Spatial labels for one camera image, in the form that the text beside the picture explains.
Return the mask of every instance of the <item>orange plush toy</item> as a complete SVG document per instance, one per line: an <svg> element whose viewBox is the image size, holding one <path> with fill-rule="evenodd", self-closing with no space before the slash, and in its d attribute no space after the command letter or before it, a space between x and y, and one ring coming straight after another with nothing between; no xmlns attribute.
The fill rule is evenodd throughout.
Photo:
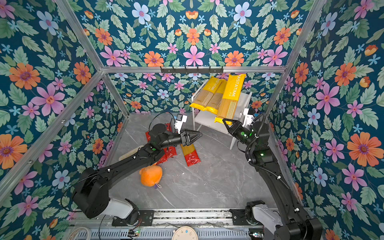
<svg viewBox="0 0 384 240"><path fill-rule="evenodd" d="M158 184L163 175L163 169L157 165L151 165L145 168L142 168L139 172L141 175L141 183L147 187L160 187Z"/></svg>

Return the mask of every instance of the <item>clock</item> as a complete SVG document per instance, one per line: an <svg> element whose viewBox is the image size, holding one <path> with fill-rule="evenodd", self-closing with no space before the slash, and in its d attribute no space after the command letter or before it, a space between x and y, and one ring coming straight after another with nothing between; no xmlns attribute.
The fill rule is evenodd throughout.
<svg viewBox="0 0 384 240"><path fill-rule="evenodd" d="M197 233L191 227L184 226L175 231L172 240L198 240Z"/></svg>

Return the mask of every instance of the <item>gray marble floor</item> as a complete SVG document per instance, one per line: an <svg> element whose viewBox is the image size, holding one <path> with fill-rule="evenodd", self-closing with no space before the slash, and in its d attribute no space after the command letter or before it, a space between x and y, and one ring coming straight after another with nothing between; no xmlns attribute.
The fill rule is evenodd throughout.
<svg viewBox="0 0 384 240"><path fill-rule="evenodd" d="M110 163L119 156L147 142L145 132L155 114L132 114L129 124ZM170 121L170 114L162 114L152 124ZM184 128L192 128L188 115ZM187 167L180 146L177 156L161 164L161 189L145 187L138 172L116 184L110 195L133 201L139 208L244 208L252 200L263 200L276 207L271 193L261 176L249 167L244 153L236 146L229 149L229 135L202 126L203 136L195 142L201 162Z"/></svg>

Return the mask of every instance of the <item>wire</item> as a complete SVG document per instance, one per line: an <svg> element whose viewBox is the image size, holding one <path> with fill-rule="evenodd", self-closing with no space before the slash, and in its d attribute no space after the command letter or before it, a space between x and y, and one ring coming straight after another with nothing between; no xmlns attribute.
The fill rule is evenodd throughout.
<svg viewBox="0 0 384 240"><path fill-rule="evenodd" d="M167 111L167 112L162 112L162 113L159 113L158 115L156 115L156 116L152 119L152 121L149 123L148 132L149 132L150 129L151 129L151 124L152 124L153 120L155 120L155 118L157 118L159 115L161 115L161 114L163 114L163 113L169 113L169 114L171 114L171 115L172 115L172 119L170 120L169 123L172 123L172 120L173 120L173 123L175 124L175 116L173 116L173 114L172 114L171 112L168 112L168 111Z"/></svg>

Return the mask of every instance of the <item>yellow pasta package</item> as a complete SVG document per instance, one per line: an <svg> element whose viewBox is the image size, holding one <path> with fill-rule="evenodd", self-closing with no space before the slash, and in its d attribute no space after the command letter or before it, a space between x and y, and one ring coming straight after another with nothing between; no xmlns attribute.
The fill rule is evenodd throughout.
<svg viewBox="0 0 384 240"><path fill-rule="evenodd" d="M221 100L223 98L225 86L227 85L227 81L223 80L223 82L220 84L219 88L205 107L205 111L210 111L213 114L217 114L218 107L220 106Z"/></svg>
<svg viewBox="0 0 384 240"><path fill-rule="evenodd" d="M246 74L229 75L223 99L221 100L217 115L215 117L215 122L224 124L223 118L233 119L246 76Z"/></svg>
<svg viewBox="0 0 384 240"><path fill-rule="evenodd" d="M222 81L222 79L211 77L204 88L197 94L190 107L204 111L209 100L211 100Z"/></svg>

